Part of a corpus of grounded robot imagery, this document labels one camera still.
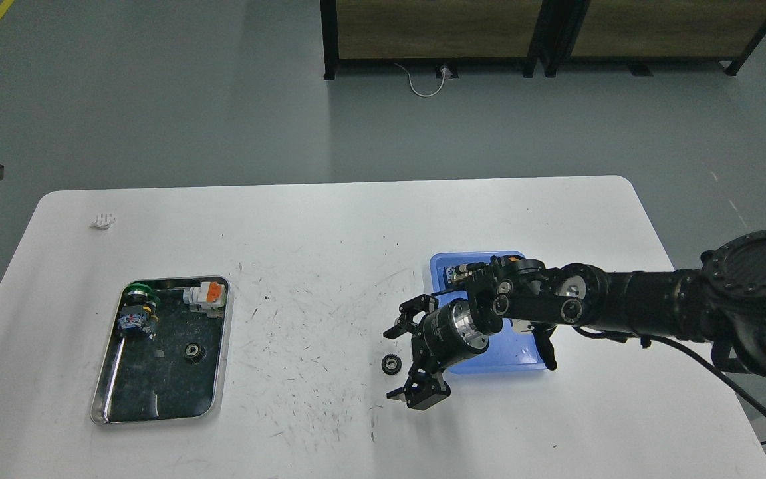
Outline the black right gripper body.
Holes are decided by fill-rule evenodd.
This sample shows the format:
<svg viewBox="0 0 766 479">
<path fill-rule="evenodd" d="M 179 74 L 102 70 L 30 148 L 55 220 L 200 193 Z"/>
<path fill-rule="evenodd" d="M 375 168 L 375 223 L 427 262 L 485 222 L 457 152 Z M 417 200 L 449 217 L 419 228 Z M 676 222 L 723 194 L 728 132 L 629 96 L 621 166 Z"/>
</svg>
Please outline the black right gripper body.
<svg viewBox="0 0 766 479">
<path fill-rule="evenodd" d="M 441 372 L 483 354 L 489 337 L 478 331 L 468 300 L 456 299 L 428 313 L 412 337 L 413 365 L 428 374 Z"/>
</svg>

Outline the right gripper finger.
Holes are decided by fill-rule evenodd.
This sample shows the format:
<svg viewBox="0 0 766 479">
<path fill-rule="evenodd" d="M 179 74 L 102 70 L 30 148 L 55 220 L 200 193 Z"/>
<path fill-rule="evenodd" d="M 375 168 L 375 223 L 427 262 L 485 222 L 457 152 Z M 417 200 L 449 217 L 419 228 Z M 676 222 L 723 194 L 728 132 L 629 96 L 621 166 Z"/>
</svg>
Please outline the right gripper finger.
<svg viewBox="0 0 766 479">
<path fill-rule="evenodd" d="M 387 392 L 386 399 L 402 401 L 411 410 L 426 411 L 451 395 L 444 372 L 444 369 L 428 372 L 413 366 L 408 370 L 404 385 Z"/>
<path fill-rule="evenodd" d="M 404 334 L 413 337 L 423 337 L 422 321 L 438 307 L 437 297 L 420 295 L 410 298 L 399 306 L 399 315 L 394 325 L 383 331 L 384 339 L 395 340 Z"/>
</svg>

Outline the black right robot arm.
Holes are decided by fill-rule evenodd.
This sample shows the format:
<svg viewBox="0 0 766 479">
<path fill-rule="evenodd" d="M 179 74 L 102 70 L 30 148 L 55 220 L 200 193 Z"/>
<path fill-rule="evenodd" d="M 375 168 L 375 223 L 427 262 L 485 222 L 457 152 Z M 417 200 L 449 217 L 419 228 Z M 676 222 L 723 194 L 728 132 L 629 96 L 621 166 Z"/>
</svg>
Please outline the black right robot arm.
<svg viewBox="0 0 766 479">
<path fill-rule="evenodd" d="M 451 394 L 447 368 L 487 351 L 503 321 L 522 321 L 545 367 L 557 367 L 551 335 L 559 325 L 589 339 L 647 348 L 662 343 L 705 367 L 766 418 L 766 230 L 700 255 L 699 269 L 607 272 L 571 263 L 549 269 L 520 255 L 453 267 L 444 293 L 399 307 L 383 336 L 410 335 L 412 364 L 387 398 L 424 411 Z"/>
</svg>

